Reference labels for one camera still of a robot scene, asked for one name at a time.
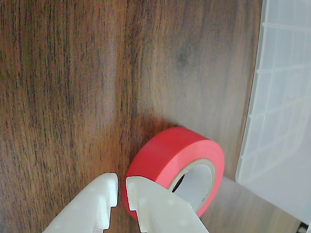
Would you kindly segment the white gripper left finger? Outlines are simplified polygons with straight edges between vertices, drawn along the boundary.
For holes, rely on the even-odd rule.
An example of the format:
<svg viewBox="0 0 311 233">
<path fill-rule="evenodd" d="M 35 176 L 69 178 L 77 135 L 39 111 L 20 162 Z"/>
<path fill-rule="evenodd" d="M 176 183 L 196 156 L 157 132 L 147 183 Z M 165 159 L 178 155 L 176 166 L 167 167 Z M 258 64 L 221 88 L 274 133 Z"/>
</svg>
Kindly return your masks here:
<svg viewBox="0 0 311 233">
<path fill-rule="evenodd" d="M 102 233 L 118 204 L 118 176 L 104 173 L 90 182 L 53 219 L 45 233 Z"/>
</svg>

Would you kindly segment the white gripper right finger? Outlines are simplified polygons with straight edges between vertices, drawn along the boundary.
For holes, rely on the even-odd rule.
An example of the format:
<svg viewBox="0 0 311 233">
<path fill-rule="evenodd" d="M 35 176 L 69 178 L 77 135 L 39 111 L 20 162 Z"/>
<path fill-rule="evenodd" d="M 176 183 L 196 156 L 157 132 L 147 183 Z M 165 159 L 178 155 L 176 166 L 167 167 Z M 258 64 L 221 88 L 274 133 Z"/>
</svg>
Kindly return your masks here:
<svg viewBox="0 0 311 233">
<path fill-rule="evenodd" d="M 126 178 L 130 211 L 142 233 L 207 233 L 191 205 L 161 185 L 141 176 Z"/>
</svg>

